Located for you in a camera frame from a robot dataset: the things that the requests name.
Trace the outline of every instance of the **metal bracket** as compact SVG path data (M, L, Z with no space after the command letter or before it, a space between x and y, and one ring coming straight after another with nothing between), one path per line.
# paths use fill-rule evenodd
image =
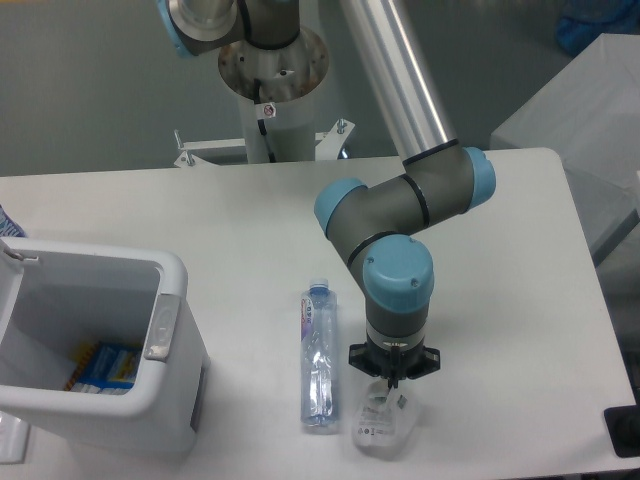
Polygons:
M327 161L350 158L346 142L355 130L355 123L344 118L339 119L328 132L316 133L316 161ZM176 145L180 156L174 162L177 167L193 167L196 165L215 166L215 163L202 160L246 155L247 149L243 138L228 140L209 140L204 142L182 142L178 130L174 130Z

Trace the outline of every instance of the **bin handle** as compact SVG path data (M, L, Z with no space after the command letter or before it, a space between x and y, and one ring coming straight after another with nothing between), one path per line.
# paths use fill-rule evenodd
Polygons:
M182 299L176 295L158 296L144 347L144 358L147 360L166 363L181 303Z

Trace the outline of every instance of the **white table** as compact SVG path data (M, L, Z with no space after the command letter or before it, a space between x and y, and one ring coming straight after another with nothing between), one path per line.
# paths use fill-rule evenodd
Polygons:
M424 404L396 461L365 456L348 426L372 379L346 363L365 339L364 302L313 216L330 181L370 185L397 159L0 179L0 201L32 237L167 249L212 358L189 455L116 453L39 429L26 463L0 477L533 477L634 468L615 456L602 412L633 403L559 158L492 152L495 197L417 235L436 288L428 346L442 370L409 384ZM302 432L299 294L326 276L338 294L343 431Z

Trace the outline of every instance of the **bottle cap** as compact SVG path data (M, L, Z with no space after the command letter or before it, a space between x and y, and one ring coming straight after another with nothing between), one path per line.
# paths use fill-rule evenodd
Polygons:
M326 278L312 278L309 288L329 288L329 280Z

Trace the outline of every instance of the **bolt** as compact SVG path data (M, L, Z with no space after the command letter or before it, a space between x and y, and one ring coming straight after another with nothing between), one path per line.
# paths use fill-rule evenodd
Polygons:
M173 136L176 137L176 145L178 147L178 151L182 152L182 150L184 150L184 145L182 144L182 140L180 139L180 132L178 130L174 130Z

